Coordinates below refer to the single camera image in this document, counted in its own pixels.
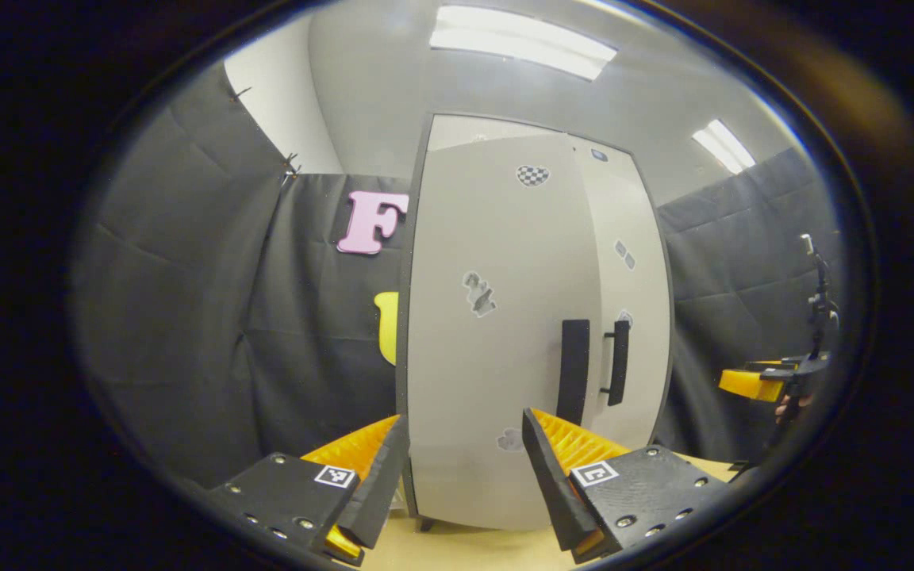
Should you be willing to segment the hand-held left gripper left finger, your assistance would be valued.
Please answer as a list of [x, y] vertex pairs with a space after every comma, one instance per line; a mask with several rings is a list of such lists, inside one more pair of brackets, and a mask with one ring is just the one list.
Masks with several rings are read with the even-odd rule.
[[377, 545], [409, 460], [409, 421], [389, 416], [294, 458], [271, 453], [209, 491], [258, 534], [359, 566]]

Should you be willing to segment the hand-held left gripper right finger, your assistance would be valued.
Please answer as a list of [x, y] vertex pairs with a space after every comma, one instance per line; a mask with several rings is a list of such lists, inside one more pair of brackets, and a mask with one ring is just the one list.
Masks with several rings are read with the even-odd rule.
[[635, 558], [729, 489], [670, 449], [628, 449], [537, 408], [524, 408], [522, 436], [559, 549], [577, 564]]

